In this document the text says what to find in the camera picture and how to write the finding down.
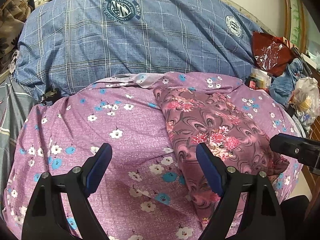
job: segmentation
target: red plastic bag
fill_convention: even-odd
[[[279,38],[267,33],[253,32],[252,53],[256,66],[272,75],[281,76],[294,55]]]

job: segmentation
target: printed emblem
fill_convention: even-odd
[[[242,28],[240,23],[236,20],[236,18],[234,18],[231,15],[228,15],[226,17],[226,24],[228,26],[228,28],[231,30],[231,32],[237,36],[240,37],[242,34]]]
[[[141,10],[136,1],[127,0],[105,0],[103,3],[105,14],[118,22],[126,22],[136,17],[140,20]]]

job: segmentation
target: blue denim cloth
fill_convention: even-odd
[[[220,0],[108,1],[53,0],[31,13],[14,76],[35,99],[50,85],[69,96],[116,74],[251,74],[252,32],[262,30]]]
[[[295,58],[291,64],[287,65],[283,74],[275,78],[271,84],[269,88],[270,96],[281,105],[287,107],[296,82],[299,77],[305,77],[305,75],[302,74],[302,70],[302,62],[298,58]]]

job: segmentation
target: metal screw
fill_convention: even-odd
[[[41,177],[42,178],[47,178],[49,176],[49,173],[48,172],[44,172],[44,173],[42,173],[42,175],[41,175]]]
[[[80,172],[81,171],[81,168],[80,167],[74,167],[73,169],[72,169],[72,172],[73,173],[78,173],[78,172]]]
[[[263,178],[265,178],[267,176],[267,174],[264,171],[260,171],[259,175]]]
[[[235,173],[235,172],[236,172],[236,168],[233,167],[233,166],[229,166],[229,167],[227,168],[227,171],[230,172],[230,173]]]

